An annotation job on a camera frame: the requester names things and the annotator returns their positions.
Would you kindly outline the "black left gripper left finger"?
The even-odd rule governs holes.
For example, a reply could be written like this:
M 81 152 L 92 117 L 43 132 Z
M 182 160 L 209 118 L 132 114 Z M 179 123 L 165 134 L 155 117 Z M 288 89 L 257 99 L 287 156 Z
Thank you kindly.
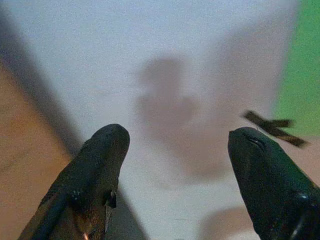
M 97 130 L 59 173 L 18 238 L 103 240 L 129 145 L 129 132 L 120 124 Z

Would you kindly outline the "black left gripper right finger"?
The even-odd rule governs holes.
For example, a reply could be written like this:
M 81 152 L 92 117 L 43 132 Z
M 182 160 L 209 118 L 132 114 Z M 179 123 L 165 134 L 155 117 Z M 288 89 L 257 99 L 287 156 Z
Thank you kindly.
M 228 134 L 241 197 L 261 240 L 318 240 L 320 187 L 281 146 L 252 127 Z

